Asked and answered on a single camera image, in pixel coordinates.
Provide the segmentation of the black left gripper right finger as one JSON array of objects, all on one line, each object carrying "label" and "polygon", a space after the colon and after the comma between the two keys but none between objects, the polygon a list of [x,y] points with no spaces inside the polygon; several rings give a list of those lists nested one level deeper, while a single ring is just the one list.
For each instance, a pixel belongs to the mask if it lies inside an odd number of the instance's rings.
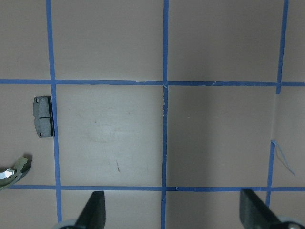
[{"label": "black left gripper right finger", "polygon": [[239,219],[244,229],[280,229],[281,221],[251,189],[242,189]]}]

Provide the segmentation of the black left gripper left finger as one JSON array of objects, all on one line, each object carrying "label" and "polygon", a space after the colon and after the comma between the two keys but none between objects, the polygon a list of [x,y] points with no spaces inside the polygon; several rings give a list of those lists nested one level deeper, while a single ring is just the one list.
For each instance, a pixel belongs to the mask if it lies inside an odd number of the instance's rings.
[{"label": "black left gripper left finger", "polygon": [[76,229],[103,229],[106,222],[104,191],[94,191],[74,224]]}]

